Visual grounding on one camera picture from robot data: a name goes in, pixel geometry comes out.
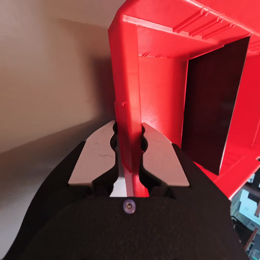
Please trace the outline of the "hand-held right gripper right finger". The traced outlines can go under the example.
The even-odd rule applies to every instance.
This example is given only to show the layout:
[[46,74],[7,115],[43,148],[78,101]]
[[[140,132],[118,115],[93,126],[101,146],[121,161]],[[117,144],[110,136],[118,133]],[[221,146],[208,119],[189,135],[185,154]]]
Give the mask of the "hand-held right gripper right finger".
[[171,141],[145,122],[142,123],[141,148],[139,180],[148,190],[190,185]]

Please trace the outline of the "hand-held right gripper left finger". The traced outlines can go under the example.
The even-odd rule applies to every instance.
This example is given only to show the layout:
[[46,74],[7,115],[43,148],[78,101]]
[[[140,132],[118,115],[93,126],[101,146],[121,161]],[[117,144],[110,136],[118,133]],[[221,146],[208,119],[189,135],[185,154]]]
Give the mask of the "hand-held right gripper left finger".
[[117,123],[112,120],[86,139],[69,185],[113,188],[119,177],[117,133]]

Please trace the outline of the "red plastic bin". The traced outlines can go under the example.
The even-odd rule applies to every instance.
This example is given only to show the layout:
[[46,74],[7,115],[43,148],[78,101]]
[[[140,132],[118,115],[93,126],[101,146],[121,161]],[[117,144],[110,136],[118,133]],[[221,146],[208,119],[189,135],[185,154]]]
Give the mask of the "red plastic bin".
[[135,197],[148,196],[142,123],[181,148],[189,60],[250,36],[219,175],[193,161],[231,199],[259,169],[259,1],[126,1],[108,35],[126,190]]

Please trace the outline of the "black bin divider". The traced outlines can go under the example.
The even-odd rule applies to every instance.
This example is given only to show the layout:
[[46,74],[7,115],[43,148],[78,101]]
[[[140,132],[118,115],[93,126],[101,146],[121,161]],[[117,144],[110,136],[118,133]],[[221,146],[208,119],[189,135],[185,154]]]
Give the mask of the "black bin divider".
[[181,149],[219,175],[250,36],[189,60]]

